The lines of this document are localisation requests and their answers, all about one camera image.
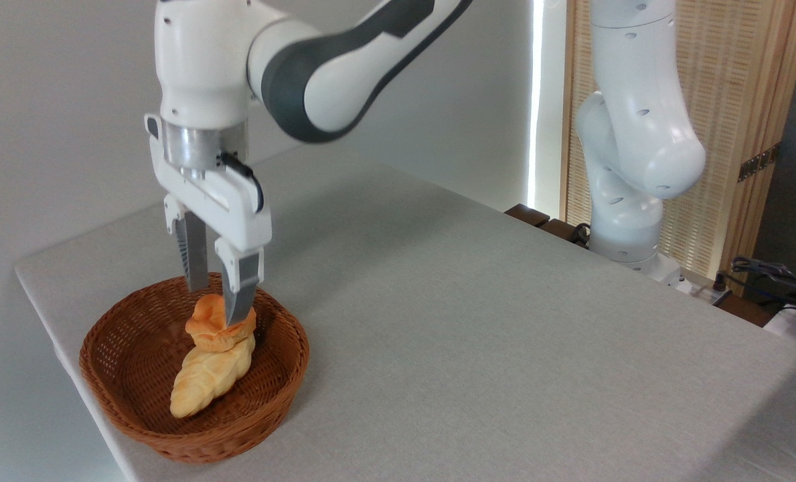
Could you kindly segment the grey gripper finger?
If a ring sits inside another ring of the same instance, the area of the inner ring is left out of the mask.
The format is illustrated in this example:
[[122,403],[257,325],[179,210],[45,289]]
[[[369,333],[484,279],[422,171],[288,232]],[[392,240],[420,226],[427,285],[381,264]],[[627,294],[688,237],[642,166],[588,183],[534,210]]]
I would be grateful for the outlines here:
[[222,262],[222,289],[226,325],[241,323],[250,313],[256,299],[256,290],[263,278],[263,247],[241,251],[224,237],[214,244]]
[[190,292],[209,286],[207,226],[172,195],[164,198],[166,230],[174,235]]

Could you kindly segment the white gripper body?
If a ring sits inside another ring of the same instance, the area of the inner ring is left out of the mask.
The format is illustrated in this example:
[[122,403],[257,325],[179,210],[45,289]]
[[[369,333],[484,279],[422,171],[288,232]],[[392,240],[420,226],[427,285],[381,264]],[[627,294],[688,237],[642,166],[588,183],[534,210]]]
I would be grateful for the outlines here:
[[247,253],[271,242],[271,212],[255,182],[226,167],[207,170],[202,177],[184,173],[164,157],[160,118],[147,114],[145,128],[156,131],[149,134],[155,177],[175,200],[238,251]]

